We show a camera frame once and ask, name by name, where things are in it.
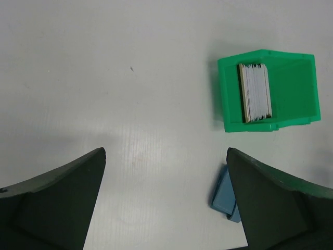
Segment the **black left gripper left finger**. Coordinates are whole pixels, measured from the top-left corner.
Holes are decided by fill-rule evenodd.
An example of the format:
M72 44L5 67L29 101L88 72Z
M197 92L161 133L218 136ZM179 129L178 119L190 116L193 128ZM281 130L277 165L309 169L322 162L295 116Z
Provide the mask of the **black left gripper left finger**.
M83 249L105 166L100 147L1 188L1 249Z

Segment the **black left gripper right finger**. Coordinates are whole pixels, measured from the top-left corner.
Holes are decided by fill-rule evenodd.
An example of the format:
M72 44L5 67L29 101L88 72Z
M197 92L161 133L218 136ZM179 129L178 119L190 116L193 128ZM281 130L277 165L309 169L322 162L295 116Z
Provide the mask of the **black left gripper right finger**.
M332 249L332 189L266 165L236 148L226 163L246 249Z

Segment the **blue leather card holder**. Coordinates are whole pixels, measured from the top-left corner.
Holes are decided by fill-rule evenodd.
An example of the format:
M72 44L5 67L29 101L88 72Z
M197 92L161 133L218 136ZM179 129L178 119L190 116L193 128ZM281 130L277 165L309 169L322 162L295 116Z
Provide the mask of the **blue leather card holder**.
M211 196L210 207L224 214L232 222L241 222L228 165L224 165L218 175Z

